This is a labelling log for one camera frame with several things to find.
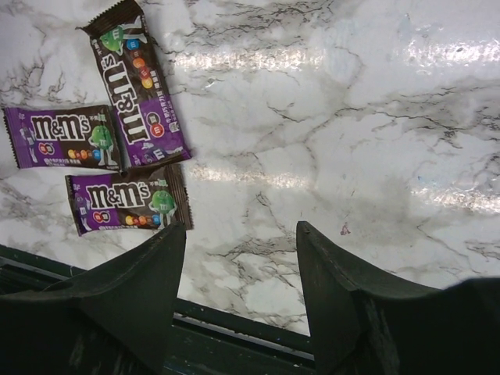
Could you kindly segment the purple m&m's bag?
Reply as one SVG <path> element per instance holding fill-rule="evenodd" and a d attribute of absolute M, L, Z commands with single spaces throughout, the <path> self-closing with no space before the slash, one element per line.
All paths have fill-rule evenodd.
<path fill-rule="evenodd" d="M 114 119 L 107 105 L 57 110 L 9 107 L 2 111 L 20 169 L 122 169 Z"/>
<path fill-rule="evenodd" d="M 161 230 L 181 222 L 193 228 L 180 164 L 130 168 L 122 173 L 66 175 L 77 233 L 97 230 Z"/>
<path fill-rule="evenodd" d="M 90 38 L 129 164 L 189 160 L 191 153 L 139 4 L 120 1 L 83 30 Z"/>

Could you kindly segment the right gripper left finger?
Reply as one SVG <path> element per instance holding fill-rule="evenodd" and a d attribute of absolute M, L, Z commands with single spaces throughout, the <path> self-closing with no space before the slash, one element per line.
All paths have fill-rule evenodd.
<path fill-rule="evenodd" d="M 186 230 L 147 241 L 43 291 L 1 297 L 4 374 L 160 374 Z"/>

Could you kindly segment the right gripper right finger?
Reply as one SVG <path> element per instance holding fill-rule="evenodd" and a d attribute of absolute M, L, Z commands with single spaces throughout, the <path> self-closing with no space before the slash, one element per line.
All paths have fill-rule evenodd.
<path fill-rule="evenodd" d="M 317 373 L 498 373 L 498 278 L 427 287 L 360 259 L 305 221 L 296 246 Z"/>

